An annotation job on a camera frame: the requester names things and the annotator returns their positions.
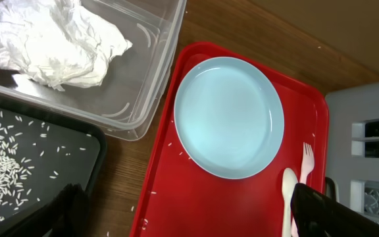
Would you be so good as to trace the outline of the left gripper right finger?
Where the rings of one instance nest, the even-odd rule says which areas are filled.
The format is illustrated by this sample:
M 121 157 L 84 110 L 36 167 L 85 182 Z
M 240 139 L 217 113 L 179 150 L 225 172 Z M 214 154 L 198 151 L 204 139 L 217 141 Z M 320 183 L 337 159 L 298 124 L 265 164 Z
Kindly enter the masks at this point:
M 379 237 L 378 224 L 302 183 L 291 212 L 300 237 Z

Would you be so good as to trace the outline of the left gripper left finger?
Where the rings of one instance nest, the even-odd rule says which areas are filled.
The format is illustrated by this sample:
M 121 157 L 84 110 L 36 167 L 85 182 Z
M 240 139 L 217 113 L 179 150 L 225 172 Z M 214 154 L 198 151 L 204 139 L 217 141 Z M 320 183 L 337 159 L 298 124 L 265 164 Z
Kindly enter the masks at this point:
M 5 231 L 2 237 L 80 237 L 89 213 L 89 197 L 79 184 L 68 184 L 48 204 Z

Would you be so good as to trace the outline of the white plastic spoon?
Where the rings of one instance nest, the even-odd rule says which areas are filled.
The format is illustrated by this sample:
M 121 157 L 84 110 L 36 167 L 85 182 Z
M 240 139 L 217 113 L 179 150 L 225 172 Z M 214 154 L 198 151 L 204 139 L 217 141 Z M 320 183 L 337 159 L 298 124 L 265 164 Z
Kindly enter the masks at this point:
M 291 198 L 296 184 L 295 173 L 291 168 L 286 168 L 282 177 L 282 197 L 284 199 L 282 237 L 291 237 Z

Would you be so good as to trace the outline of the pink plastic fork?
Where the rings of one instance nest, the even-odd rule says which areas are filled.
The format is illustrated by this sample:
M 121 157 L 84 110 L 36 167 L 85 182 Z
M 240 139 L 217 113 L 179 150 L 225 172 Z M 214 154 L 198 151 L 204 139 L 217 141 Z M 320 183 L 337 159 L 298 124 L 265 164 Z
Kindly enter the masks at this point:
M 311 145 L 303 143 L 303 159 L 301 163 L 301 174 L 299 183 L 306 184 L 308 175 L 313 171 L 315 167 L 315 158 Z M 295 219 L 291 221 L 291 236 L 299 237 Z

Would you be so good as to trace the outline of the rice and food scraps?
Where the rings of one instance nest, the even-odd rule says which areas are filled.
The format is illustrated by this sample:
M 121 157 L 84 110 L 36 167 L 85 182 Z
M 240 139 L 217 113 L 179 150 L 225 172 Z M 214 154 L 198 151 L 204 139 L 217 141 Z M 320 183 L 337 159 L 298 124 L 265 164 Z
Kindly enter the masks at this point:
M 0 222 L 67 184 L 86 187 L 99 151 L 90 134 L 0 108 Z

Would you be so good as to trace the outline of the light blue plate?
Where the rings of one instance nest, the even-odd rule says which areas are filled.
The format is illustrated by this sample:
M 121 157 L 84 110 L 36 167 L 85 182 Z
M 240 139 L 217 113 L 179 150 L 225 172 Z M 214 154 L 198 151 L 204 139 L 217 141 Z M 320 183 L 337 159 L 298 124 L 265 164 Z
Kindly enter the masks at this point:
M 204 171 L 237 180 L 264 170 L 284 136 L 284 112 L 271 81 L 235 57 L 213 57 L 194 66 L 174 100 L 179 140 Z

